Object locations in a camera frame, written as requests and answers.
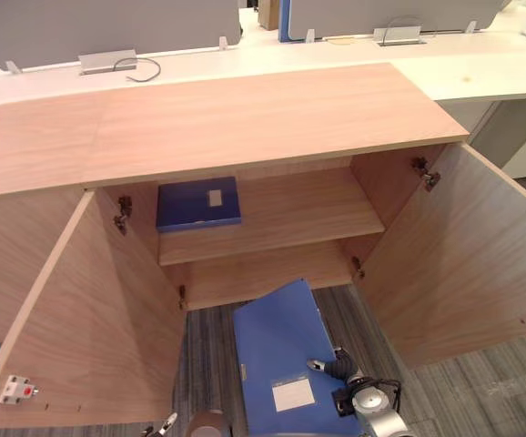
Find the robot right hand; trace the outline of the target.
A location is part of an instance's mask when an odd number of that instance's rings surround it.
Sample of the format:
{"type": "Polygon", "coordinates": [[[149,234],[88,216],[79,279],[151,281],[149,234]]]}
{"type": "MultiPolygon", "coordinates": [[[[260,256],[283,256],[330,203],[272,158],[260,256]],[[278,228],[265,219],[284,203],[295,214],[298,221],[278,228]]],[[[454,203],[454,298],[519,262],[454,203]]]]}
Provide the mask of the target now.
{"type": "Polygon", "coordinates": [[[334,354],[335,359],[333,361],[310,359],[307,360],[307,365],[313,371],[326,373],[328,376],[345,383],[352,383],[363,377],[359,365],[345,349],[336,348],[334,354]]]}

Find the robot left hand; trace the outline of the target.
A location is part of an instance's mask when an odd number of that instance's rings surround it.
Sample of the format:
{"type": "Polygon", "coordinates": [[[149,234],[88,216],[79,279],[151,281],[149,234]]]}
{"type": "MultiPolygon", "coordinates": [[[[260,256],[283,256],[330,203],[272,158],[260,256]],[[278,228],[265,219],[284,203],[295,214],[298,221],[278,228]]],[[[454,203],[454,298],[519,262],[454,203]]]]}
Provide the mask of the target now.
{"type": "Polygon", "coordinates": [[[140,437],[164,437],[177,421],[177,413],[172,412],[159,428],[153,425],[146,427],[140,434],[140,437]]]}

